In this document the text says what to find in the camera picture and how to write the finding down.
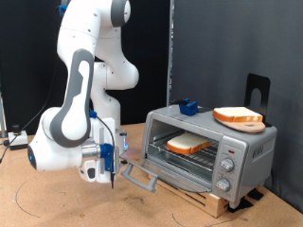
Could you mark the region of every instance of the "toast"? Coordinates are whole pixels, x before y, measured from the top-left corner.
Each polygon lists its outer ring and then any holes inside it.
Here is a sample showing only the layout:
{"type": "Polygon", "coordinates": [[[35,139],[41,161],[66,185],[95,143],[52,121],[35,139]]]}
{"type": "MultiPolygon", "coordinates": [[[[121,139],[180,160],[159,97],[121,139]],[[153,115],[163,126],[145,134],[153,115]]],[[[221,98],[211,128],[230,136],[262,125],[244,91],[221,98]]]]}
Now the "toast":
{"type": "Polygon", "coordinates": [[[248,110],[245,107],[223,107],[215,108],[213,116],[221,121],[226,122],[261,122],[263,116],[248,110]]]}
{"type": "Polygon", "coordinates": [[[210,141],[199,136],[184,133],[176,136],[167,142],[167,148],[182,154],[190,154],[197,152],[201,148],[207,148],[210,146],[210,141]]]}

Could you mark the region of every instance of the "black backdrop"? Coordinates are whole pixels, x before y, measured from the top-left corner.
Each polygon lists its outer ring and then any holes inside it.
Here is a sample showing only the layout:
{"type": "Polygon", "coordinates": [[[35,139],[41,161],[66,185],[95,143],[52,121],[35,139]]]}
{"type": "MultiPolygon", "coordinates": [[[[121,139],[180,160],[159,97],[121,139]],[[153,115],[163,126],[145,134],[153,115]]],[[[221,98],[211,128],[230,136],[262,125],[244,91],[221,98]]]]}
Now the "black backdrop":
{"type": "MultiPolygon", "coordinates": [[[[0,76],[8,131],[23,127],[45,103],[57,60],[59,0],[0,2],[0,76]]],[[[109,91],[121,104],[121,123],[145,122],[149,111],[166,105],[170,0],[131,0],[132,15],[122,28],[122,49],[139,71],[134,89],[109,91]]],[[[62,106],[67,80],[59,60],[46,108],[62,106]]],[[[36,132],[40,116],[27,127],[36,132]]]]}
{"type": "Polygon", "coordinates": [[[302,212],[303,1],[174,2],[171,98],[243,106],[247,75],[269,78],[266,121],[277,139],[266,186],[302,212]]]}

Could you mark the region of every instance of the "blue object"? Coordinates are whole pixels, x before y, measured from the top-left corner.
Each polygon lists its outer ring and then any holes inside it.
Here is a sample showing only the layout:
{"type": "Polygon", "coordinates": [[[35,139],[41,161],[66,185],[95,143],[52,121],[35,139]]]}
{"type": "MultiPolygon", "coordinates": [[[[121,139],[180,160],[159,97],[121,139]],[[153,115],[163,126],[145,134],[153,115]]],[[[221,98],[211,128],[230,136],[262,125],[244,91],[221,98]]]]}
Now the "blue object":
{"type": "Polygon", "coordinates": [[[193,116],[199,111],[197,101],[189,102],[189,98],[184,99],[184,101],[188,102],[188,104],[179,104],[180,112],[182,114],[193,116]]]}
{"type": "Polygon", "coordinates": [[[123,135],[123,142],[124,142],[124,149],[128,149],[129,146],[127,145],[126,136],[123,135]]]}
{"type": "Polygon", "coordinates": [[[94,112],[94,111],[89,111],[89,115],[92,117],[92,118],[97,118],[97,113],[96,112],[94,112]]]}
{"type": "Polygon", "coordinates": [[[110,172],[111,164],[112,164],[112,172],[114,172],[114,162],[112,162],[114,155],[113,146],[110,144],[102,144],[100,145],[100,148],[101,148],[100,158],[104,158],[105,160],[105,171],[110,172]]]}
{"type": "Polygon", "coordinates": [[[59,14],[63,17],[66,12],[67,6],[66,5],[60,5],[58,6],[59,14]]]}

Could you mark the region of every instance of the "cable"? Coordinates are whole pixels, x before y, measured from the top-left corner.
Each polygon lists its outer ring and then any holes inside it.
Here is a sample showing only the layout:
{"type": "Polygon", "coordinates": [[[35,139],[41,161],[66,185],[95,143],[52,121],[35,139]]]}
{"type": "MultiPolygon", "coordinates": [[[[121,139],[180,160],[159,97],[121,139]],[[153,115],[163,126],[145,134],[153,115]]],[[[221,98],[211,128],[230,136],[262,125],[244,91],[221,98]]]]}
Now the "cable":
{"type": "Polygon", "coordinates": [[[51,80],[51,83],[50,83],[50,87],[49,87],[49,92],[48,92],[48,95],[47,95],[47,99],[46,99],[46,101],[45,101],[45,104],[44,104],[44,106],[42,107],[42,109],[33,117],[33,118],[31,118],[31,120],[30,121],[28,121],[27,122],[27,124],[24,126],[24,127],[22,127],[22,129],[19,131],[19,134],[17,134],[12,140],[11,140],[11,142],[8,144],[8,146],[6,147],[6,149],[4,150],[4,152],[3,152],[3,155],[2,155],[2,158],[0,159],[0,164],[2,163],[2,160],[3,160],[3,158],[4,158],[4,156],[6,155],[6,152],[7,152],[7,149],[9,148],[9,146],[12,144],[12,142],[21,134],[21,132],[24,130],[24,129],[26,129],[27,128],[27,126],[44,110],[44,108],[46,107],[46,104],[47,104],[47,102],[48,102],[48,100],[49,100],[49,98],[50,98],[50,94],[51,94],[51,90],[52,90],[52,88],[53,88],[53,84],[54,84],[54,78],[55,78],[55,74],[56,74],[56,70],[57,70],[57,65],[58,65],[58,57],[57,57],[57,59],[56,59],[56,64],[55,64],[55,69],[54,69],[54,73],[53,73],[53,76],[52,76],[52,80],[51,80]]]}
{"type": "Polygon", "coordinates": [[[106,129],[111,133],[112,136],[112,142],[113,142],[113,155],[112,155],[112,162],[111,162],[111,182],[112,182],[112,189],[114,189],[114,176],[115,174],[113,173],[112,170],[112,166],[113,166],[113,162],[114,162],[114,153],[115,153],[115,140],[114,140],[114,136],[112,131],[110,130],[110,128],[104,123],[104,121],[102,121],[98,116],[97,119],[102,122],[102,124],[106,127],[106,129]]]}

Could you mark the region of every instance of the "silver toaster oven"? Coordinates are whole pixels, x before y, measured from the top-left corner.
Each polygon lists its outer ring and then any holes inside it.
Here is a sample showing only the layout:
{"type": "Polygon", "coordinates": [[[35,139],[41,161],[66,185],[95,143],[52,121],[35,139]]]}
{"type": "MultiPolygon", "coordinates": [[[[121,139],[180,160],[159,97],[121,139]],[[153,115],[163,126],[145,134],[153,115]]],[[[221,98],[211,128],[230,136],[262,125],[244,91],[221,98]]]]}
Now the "silver toaster oven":
{"type": "Polygon", "coordinates": [[[161,179],[186,191],[211,192],[236,208],[243,196],[270,176],[275,143],[275,127],[255,134],[235,131],[215,120],[212,112],[187,116],[172,105],[148,114],[142,161],[129,162],[121,174],[152,192],[161,179]],[[210,147],[191,154],[169,150],[167,142],[185,132],[207,138],[210,147]],[[133,166],[153,175],[148,185],[131,177],[133,166]]]}

